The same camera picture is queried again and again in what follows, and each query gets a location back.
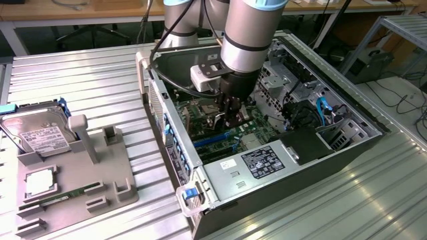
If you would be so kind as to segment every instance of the motherboard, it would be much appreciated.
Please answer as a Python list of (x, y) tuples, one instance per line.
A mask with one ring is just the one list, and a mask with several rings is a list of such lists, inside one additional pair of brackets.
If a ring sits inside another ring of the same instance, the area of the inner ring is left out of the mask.
[(255, 105), (244, 106), (247, 114), (237, 125), (220, 128), (209, 125), (221, 114), (212, 99), (177, 101), (174, 107), (202, 164), (261, 146), (277, 134)]

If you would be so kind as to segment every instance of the black office chair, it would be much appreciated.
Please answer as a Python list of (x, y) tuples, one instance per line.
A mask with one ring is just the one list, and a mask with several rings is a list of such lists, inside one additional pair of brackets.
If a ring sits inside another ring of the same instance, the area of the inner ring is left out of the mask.
[(64, 35), (64, 36), (60, 36), (60, 32), (58, 32), (57, 27), (52, 26), (50, 29), (52, 29), (53, 36), (54, 36), (54, 39), (56, 39), (57, 48), (61, 49), (61, 50), (66, 49), (66, 45), (65, 45), (64, 41), (70, 39), (74, 36), (81, 35), (85, 32), (90, 32), (90, 40), (92, 40), (92, 47), (93, 48), (96, 48), (96, 35), (97, 35), (97, 32), (109, 34), (109, 35), (112, 35), (112, 36), (114, 36), (117, 38), (124, 39), (125, 45), (130, 45), (132, 44), (130, 38), (126, 35), (124, 35), (124, 34), (121, 34), (120, 32), (116, 31), (118, 29), (116, 23), (112, 24), (112, 30), (109, 30), (106, 28), (102, 28), (104, 25), (105, 24), (89, 24), (89, 25), (85, 25), (84, 27), (78, 27), (77, 25), (73, 25), (72, 26), (73, 27), (73, 31), (70, 33), (68, 33), (66, 35)]

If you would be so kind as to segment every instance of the ribbed metal table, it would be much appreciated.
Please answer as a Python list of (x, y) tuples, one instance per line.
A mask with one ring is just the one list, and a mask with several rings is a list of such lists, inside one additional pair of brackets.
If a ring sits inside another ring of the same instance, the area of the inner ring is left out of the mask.
[[(339, 72), (292, 36), (285, 38), (392, 132), (337, 174), (245, 217), (205, 239), (427, 239), (425, 144), (400, 126)], [(138, 99), (134, 46), (17, 57), (8, 101), (61, 95), (89, 129), (122, 129), (138, 201), (40, 239), (190, 239)], [(16, 239), (12, 143), (0, 151), (0, 238)]]
[(340, 67), (340, 73), (344, 75), (352, 67), (360, 52), (365, 49), (369, 41), (380, 27), (385, 27), (405, 40), (413, 43), (420, 49), (427, 51), (427, 17), (421, 15), (380, 16), (368, 30), (353, 53), (345, 58)]

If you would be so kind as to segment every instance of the wooden table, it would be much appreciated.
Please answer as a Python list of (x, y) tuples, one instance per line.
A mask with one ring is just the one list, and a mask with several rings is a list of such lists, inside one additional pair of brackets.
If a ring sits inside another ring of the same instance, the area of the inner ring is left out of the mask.
[[(62, 1), (76, 3), (80, 0)], [(2, 19), (2, 21), (0, 21), (0, 30), (16, 56), (25, 56), (28, 55), (28, 50), (14, 31), (16, 28), (140, 22), (146, 10), (146, 2), (145, 0), (141, 1), (141, 8), (106, 11), (94, 11), (90, 4), (82, 6), (82, 10), (77, 11), (53, 4), (50, 0), (26, 0), (25, 4), (5, 4), (0, 10), (0, 18)], [(148, 21), (162, 21), (165, 12), (162, 0), (153, 1)], [(403, 2), (405, 4), (407, 14), (413, 9), (413, 6), (416, 6), (416, 3), (412, 2), (412, 0), (403, 0)], [(336, 18), (343, 3), (344, 0), (340, 0), (340, 3), (329, 4), (324, 11), (325, 6), (317, 3), (307, 3), (303, 1), (300, 4), (296, 4), (289, 1), (284, 8), (283, 15), (312, 15), (321, 14), (323, 12), (331, 14), (315, 47), (324, 39), (324, 35)], [(393, 4), (373, 6), (363, 0), (352, 0), (345, 12), (383, 12), (395, 10), (396, 7)]]

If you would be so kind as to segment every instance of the power supply label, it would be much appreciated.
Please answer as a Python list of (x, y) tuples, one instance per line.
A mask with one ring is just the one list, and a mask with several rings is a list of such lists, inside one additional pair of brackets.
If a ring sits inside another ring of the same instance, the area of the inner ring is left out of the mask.
[(241, 158), (253, 178), (256, 179), (261, 179), (269, 174), (277, 172), (280, 169), (285, 168), (269, 146), (243, 154)]
[(20, 134), (32, 150), (40, 154), (68, 148), (68, 142), (57, 126), (42, 128)]

